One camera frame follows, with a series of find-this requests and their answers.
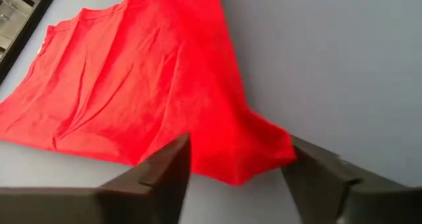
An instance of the red fabric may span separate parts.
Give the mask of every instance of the red fabric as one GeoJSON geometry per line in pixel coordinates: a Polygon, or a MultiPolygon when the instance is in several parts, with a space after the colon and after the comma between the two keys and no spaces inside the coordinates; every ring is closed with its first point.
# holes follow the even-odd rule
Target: red fabric
{"type": "Polygon", "coordinates": [[[190,132],[193,171],[234,185],[295,159],[247,107],[219,0],[124,0],[50,26],[0,121],[2,140],[129,165],[190,132]]]}

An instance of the gray surface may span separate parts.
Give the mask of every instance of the gray surface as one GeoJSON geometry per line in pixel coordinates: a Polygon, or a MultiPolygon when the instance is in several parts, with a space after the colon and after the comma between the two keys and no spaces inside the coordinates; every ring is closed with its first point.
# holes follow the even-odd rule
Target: gray surface
{"type": "Polygon", "coordinates": [[[250,104],[294,135],[421,186],[420,0],[224,0],[250,104]]]}
{"type": "MultiPolygon", "coordinates": [[[[0,99],[25,76],[48,24],[71,18],[82,7],[104,8],[118,1],[55,0],[0,87],[0,99]]],[[[0,167],[0,186],[98,186],[128,169],[6,142],[0,142],[0,167]]],[[[280,171],[261,175],[241,188],[193,175],[182,215],[182,224],[299,223],[280,171]]]]}

